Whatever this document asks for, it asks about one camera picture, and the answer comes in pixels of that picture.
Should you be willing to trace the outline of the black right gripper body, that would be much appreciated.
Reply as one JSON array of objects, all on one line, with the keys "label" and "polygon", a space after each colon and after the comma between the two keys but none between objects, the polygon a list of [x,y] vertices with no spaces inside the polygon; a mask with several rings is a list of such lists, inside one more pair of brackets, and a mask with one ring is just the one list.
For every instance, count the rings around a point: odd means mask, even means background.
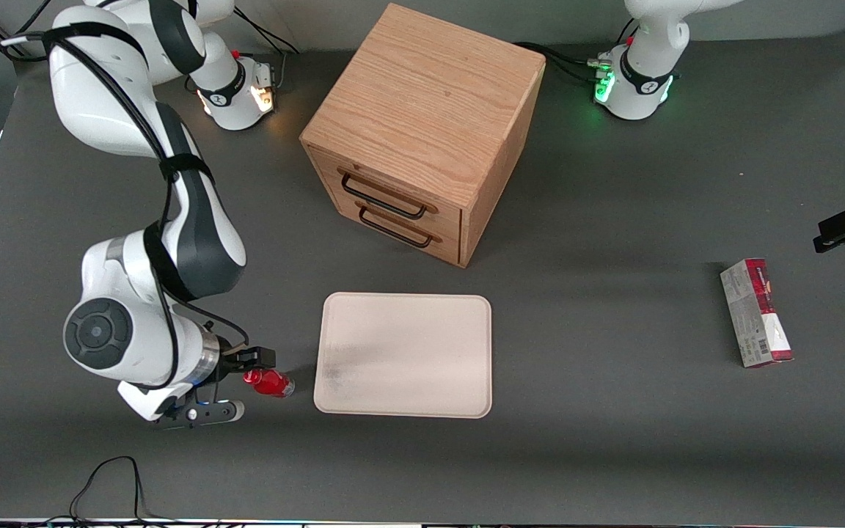
[{"label": "black right gripper body", "polygon": [[197,387],[197,403],[201,406],[217,402],[220,399],[221,382],[228,375],[242,373],[245,368],[244,361],[239,356],[246,350],[246,345],[244,343],[234,345],[224,337],[216,339],[219,347],[217,364],[214,371]]}]

